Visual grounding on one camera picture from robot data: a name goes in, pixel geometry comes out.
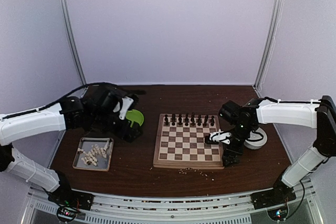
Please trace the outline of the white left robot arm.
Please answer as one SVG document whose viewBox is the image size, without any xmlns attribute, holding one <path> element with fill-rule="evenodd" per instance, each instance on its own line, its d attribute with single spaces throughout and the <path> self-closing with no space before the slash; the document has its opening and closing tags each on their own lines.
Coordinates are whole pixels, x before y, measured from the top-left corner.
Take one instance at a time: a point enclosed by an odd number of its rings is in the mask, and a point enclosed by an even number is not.
<svg viewBox="0 0 336 224">
<path fill-rule="evenodd" d="M 73 129 L 110 132 L 119 139 L 133 142 L 142 135 L 141 123 L 129 118 L 144 90 L 129 90 L 107 82 L 94 83 L 88 97 L 73 92 L 39 108 L 1 115 L 1 172 L 19 176 L 40 186 L 49 200 L 70 206 L 79 201 L 66 175 L 41 166 L 23 155 L 13 142 L 47 132 Z"/>
</svg>

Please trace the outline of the metal tray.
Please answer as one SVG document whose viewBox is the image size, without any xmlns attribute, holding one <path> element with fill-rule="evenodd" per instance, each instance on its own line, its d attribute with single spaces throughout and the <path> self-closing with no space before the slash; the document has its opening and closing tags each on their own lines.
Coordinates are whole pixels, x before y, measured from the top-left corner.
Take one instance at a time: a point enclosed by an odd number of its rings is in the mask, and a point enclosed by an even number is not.
<svg viewBox="0 0 336 224">
<path fill-rule="evenodd" d="M 110 169 L 113 145 L 112 138 L 82 137 L 72 167 L 78 170 L 107 172 Z"/>
</svg>

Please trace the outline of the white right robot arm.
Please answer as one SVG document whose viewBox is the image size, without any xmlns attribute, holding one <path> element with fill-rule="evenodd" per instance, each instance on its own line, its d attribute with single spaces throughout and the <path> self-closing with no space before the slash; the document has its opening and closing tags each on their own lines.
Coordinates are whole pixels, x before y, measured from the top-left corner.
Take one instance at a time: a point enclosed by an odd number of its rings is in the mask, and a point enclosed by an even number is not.
<svg viewBox="0 0 336 224">
<path fill-rule="evenodd" d="M 257 203 L 283 204 L 293 196 L 293 188 L 322 163 L 335 156 L 335 103 L 331 96 L 306 101 L 284 101 L 270 97 L 254 98 L 245 105 L 228 101 L 219 116 L 233 125 L 205 137 L 206 144 L 225 145 L 224 166 L 239 162 L 243 144 L 261 124 L 275 124 L 289 151 L 306 147 L 296 161 L 277 178 L 271 190 L 252 194 Z"/>
</svg>

